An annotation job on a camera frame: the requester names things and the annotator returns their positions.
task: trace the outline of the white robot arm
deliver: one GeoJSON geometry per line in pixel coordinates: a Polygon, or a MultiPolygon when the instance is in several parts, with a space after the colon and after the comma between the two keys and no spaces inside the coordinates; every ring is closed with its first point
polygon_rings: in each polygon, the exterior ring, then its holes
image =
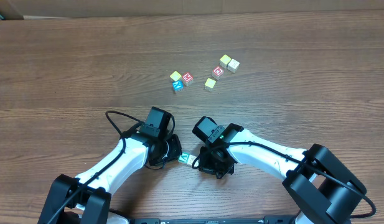
{"type": "Polygon", "coordinates": [[[106,117],[121,136],[117,146],[95,166],[75,178],[63,174],[57,177],[49,190],[38,224],[128,224],[124,217],[109,212],[111,196],[132,173],[148,167],[147,163],[163,168],[166,162],[182,154],[179,139],[173,134],[174,117],[166,111],[152,107],[146,122],[116,111],[106,112],[106,117]],[[138,124],[122,133],[108,113],[127,116],[138,124]],[[171,119],[173,127],[168,133],[171,119]],[[77,207],[84,213],[81,217],[64,212],[65,207],[77,207]]]}
{"type": "MultiPolygon", "coordinates": [[[[113,151],[91,169],[75,178],[59,176],[51,186],[38,224],[129,224],[125,217],[108,212],[111,196],[146,163],[164,166],[182,154],[173,130],[167,133],[170,118],[173,116],[168,112],[152,108],[141,128],[126,137],[122,135],[113,151]],[[81,221],[77,215],[71,217],[64,212],[63,201],[66,207],[84,210],[81,221]]],[[[206,145],[193,162],[194,169],[221,179],[225,174],[233,174],[234,164],[241,163],[277,177],[301,209],[294,224],[344,224],[354,217],[350,214],[362,198],[372,203],[365,196],[364,185],[323,146],[315,144],[310,150],[281,146],[239,125],[230,124],[225,129],[208,117],[195,125],[193,133],[206,145]],[[316,173],[326,177],[319,189],[311,183],[316,173]]],[[[373,210],[368,214],[373,215],[375,207],[370,205],[373,210]]]]}
{"type": "Polygon", "coordinates": [[[301,209],[295,224],[344,224],[350,218],[375,213],[374,204],[365,196],[365,186],[324,146],[314,144],[310,150],[280,146],[236,124],[225,129],[205,116],[195,125],[193,133],[205,146],[192,168],[215,174],[218,179],[233,174],[235,163],[266,171],[283,181],[301,209]],[[326,177],[318,189],[312,184],[317,174],[326,177]],[[372,206],[372,211],[351,215],[361,199],[372,206]]]}

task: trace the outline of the toy block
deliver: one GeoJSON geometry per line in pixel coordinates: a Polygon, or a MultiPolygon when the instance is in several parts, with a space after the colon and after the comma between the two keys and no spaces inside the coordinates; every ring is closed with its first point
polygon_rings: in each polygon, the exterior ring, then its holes
{"type": "Polygon", "coordinates": [[[229,71],[235,73],[236,70],[239,68],[240,63],[236,61],[235,59],[232,59],[228,64],[229,71]]]}
{"type": "Polygon", "coordinates": [[[184,89],[184,86],[181,81],[176,81],[172,83],[172,87],[174,87],[175,93],[178,93],[184,89]]]}
{"type": "Polygon", "coordinates": [[[193,83],[193,76],[189,72],[183,74],[182,82],[185,84],[185,86],[189,86],[193,83]]]}
{"type": "Polygon", "coordinates": [[[212,70],[212,76],[216,79],[216,80],[219,80],[219,78],[221,78],[221,76],[225,73],[225,71],[219,67],[219,66],[216,66],[214,68],[214,70],[212,70]]]}
{"type": "Polygon", "coordinates": [[[179,74],[179,72],[174,71],[174,73],[170,75],[170,78],[171,78],[171,82],[176,82],[181,78],[181,75],[179,74]]]}
{"type": "Polygon", "coordinates": [[[212,80],[211,78],[208,78],[207,81],[205,82],[204,88],[208,91],[212,91],[216,82],[217,81],[212,80]]]}
{"type": "Polygon", "coordinates": [[[229,56],[224,55],[224,56],[222,56],[222,58],[219,60],[219,65],[221,65],[223,68],[226,68],[231,60],[232,60],[232,59],[231,59],[229,56]]]}

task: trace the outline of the yellow block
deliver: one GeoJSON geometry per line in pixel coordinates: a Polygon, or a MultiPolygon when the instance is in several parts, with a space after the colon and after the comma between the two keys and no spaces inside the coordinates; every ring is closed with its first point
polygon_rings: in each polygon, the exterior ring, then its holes
{"type": "Polygon", "coordinates": [[[173,82],[178,81],[181,77],[182,75],[180,75],[177,71],[174,71],[174,73],[170,75],[170,78],[173,82]]]}
{"type": "Polygon", "coordinates": [[[223,66],[223,67],[226,68],[226,66],[228,65],[228,63],[229,63],[231,60],[232,60],[232,59],[231,59],[229,56],[224,55],[224,56],[222,56],[222,58],[220,59],[220,64],[221,64],[221,66],[223,66]]]}
{"type": "Polygon", "coordinates": [[[216,84],[217,81],[212,80],[211,78],[208,78],[207,81],[205,82],[205,86],[209,88],[214,88],[214,85],[216,84]]]}

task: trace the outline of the wood grain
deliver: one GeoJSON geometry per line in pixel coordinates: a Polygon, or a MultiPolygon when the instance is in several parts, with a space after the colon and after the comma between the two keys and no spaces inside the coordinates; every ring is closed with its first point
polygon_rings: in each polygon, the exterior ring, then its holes
{"type": "MultiPolygon", "coordinates": [[[[151,106],[175,116],[185,152],[201,146],[192,128],[204,115],[283,145],[327,146],[378,207],[354,223],[384,223],[384,11],[0,22],[0,223],[36,223],[59,174],[115,147],[106,110],[144,119],[151,106]],[[204,81],[223,54],[241,66],[209,93],[204,81]],[[176,95],[174,70],[195,77],[176,95]]],[[[111,207],[136,218],[298,211],[254,167],[216,180],[177,162],[137,171],[111,207]]]]}

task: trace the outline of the black cable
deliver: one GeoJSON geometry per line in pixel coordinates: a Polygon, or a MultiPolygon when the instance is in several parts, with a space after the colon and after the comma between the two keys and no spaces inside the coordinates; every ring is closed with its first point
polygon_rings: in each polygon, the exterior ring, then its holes
{"type": "MultiPolygon", "coordinates": [[[[119,114],[119,115],[123,115],[127,118],[131,118],[135,121],[137,121],[138,123],[135,124],[134,126],[132,126],[128,131],[134,131],[136,130],[136,128],[140,127],[140,125],[143,124],[143,121],[140,121],[128,114],[124,114],[124,113],[121,113],[121,112],[118,112],[118,111],[106,111],[105,115],[106,115],[106,118],[107,120],[110,122],[110,124],[115,128],[115,130],[118,132],[118,134],[120,136],[122,136],[122,133],[121,133],[121,130],[117,127],[117,125],[111,120],[111,118],[109,117],[109,114],[119,114]]],[[[62,210],[66,207],[66,205],[68,203],[70,203],[70,201],[76,196],[78,195],[84,188],[86,188],[88,186],[88,184],[90,184],[92,181],[94,181],[97,177],[99,177],[102,173],[104,173],[105,170],[107,170],[107,168],[111,167],[111,165],[113,165],[122,155],[123,153],[125,153],[125,138],[121,137],[121,140],[123,140],[123,147],[121,148],[120,152],[118,153],[118,155],[111,161],[109,162],[107,165],[104,166],[104,168],[102,168],[101,170],[99,170],[98,172],[96,172],[89,180],[87,180],[84,184],[82,184],[78,189],[76,189],[76,191],[74,191],[71,195],[68,196],[68,198],[66,199],[66,201],[64,201],[63,205],[60,206],[60,208],[54,213],[54,215],[52,215],[52,218],[50,218],[50,220],[48,221],[47,224],[51,224],[52,221],[57,217],[59,216],[59,214],[62,212],[62,210]]]]}
{"type": "MultiPolygon", "coordinates": [[[[295,162],[301,166],[305,166],[307,167],[308,169],[310,169],[311,171],[313,171],[315,174],[317,175],[322,175],[323,177],[327,178],[327,179],[330,179],[331,181],[335,182],[336,184],[339,184],[341,185],[342,187],[345,187],[346,189],[352,191],[353,193],[357,194],[359,197],[361,197],[362,199],[364,199],[369,205],[370,207],[372,208],[372,211],[368,212],[368,213],[364,213],[364,214],[359,214],[359,215],[351,215],[350,218],[368,218],[368,217],[371,217],[373,216],[374,214],[376,214],[376,206],[375,204],[364,194],[362,194],[361,192],[359,192],[358,190],[355,190],[353,188],[351,188],[350,186],[348,186],[347,184],[337,180],[336,178],[332,177],[331,175],[329,174],[326,174],[325,172],[323,171],[320,171],[319,169],[316,169],[315,167],[309,165],[309,164],[306,164],[304,162],[301,162],[295,158],[292,158],[291,156],[287,155],[287,154],[283,154],[275,149],[272,149],[271,147],[269,146],[265,146],[263,144],[260,144],[260,143],[257,143],[257,142],[231,142],[231,143],[226,143],[224,145],[221,145],[221,146],[215,146],[211,149],[209,149],[207,152],[212,152],[213,150],[216,150],[216,149],[220,149],[220,148],[227,148],[229,146],[234,146],[234,145],[249,145],[249,146],[259,146],[259,147],[262,147],[270,152],[273,152],[275,153],[276,155],[278,156],[281,156],[287,160],[290,160],[292,162],[295,162]]],[[[196,159],[193,161],[192,163],[192,168],[193,169],[198,169],[199,167],[194,167],[195,163],[197,160],[200,159],[200,155],[196,157],[196,159]]]]}

